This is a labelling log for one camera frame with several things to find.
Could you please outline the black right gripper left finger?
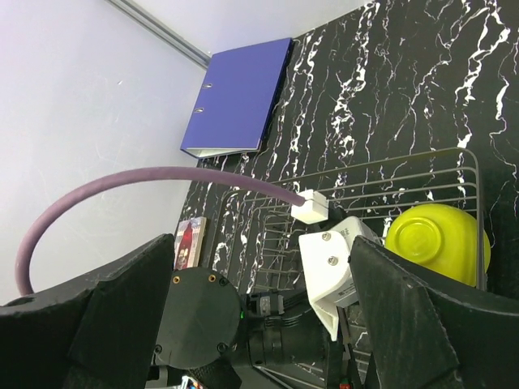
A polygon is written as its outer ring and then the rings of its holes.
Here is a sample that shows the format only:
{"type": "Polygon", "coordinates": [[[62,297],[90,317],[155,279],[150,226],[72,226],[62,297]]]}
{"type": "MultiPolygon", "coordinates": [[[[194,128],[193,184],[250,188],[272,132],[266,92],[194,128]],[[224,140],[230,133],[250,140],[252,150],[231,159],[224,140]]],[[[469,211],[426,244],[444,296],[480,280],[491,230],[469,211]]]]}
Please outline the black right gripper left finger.
{"type": "Polygon", "coordinates": [[[3,388],[143,388],[173,271],[163,234],[1,308],[3,388]]]}

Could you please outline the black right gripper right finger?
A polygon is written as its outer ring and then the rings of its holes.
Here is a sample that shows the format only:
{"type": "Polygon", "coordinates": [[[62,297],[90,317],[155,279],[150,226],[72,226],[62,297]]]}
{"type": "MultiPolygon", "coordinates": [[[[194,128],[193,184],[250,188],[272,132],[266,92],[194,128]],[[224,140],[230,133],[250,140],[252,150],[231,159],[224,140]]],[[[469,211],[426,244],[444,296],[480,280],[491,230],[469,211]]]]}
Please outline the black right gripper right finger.
{"type": "Polygon", "coordinates": [[[516,388],[518,302],[356,237],[350,269],[382,388],[516,388]]]}

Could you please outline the yellow-green bowl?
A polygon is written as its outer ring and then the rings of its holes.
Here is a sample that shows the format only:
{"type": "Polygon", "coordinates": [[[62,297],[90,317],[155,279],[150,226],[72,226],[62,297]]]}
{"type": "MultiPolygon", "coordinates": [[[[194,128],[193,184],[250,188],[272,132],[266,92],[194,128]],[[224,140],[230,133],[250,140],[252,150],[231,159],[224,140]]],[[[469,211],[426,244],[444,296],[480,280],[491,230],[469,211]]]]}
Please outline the yellow-green bowl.
{"type": "Polygon", "coordinates": [[[459,208],[440,203],[420,204],[391,224],[385,248],[412,263],[474,287],[478,223],[459,208]]]}

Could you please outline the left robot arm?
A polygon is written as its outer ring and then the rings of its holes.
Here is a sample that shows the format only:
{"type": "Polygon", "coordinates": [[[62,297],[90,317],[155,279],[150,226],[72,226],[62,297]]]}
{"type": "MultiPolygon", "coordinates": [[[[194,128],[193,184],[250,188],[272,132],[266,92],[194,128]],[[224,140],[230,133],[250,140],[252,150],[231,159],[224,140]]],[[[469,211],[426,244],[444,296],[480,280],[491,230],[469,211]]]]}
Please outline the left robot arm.
{"type": "Polygon", "coordinates": [[[221,273],[191,267],[173,273],[146,385],[191,378],[202,388],[242,388],[239,368],[270,377],[275,367],[312,362],[326,388],[361,386],[344,336],[332,339],[305,290],[241,295],[221,273]]]}

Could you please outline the red picture book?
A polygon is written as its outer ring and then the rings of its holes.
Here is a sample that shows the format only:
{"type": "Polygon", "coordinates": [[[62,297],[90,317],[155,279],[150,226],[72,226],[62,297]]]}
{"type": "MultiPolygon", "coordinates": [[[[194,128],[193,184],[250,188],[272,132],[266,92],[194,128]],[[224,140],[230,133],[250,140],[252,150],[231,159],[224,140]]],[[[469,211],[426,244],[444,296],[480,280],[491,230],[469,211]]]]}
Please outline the red picture book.
{"type": "Polygon", "coordinates": [[[204,242],[207,219],[196,217],[178,224],[174,240],[174,270],[197,267],[204,242]]]}

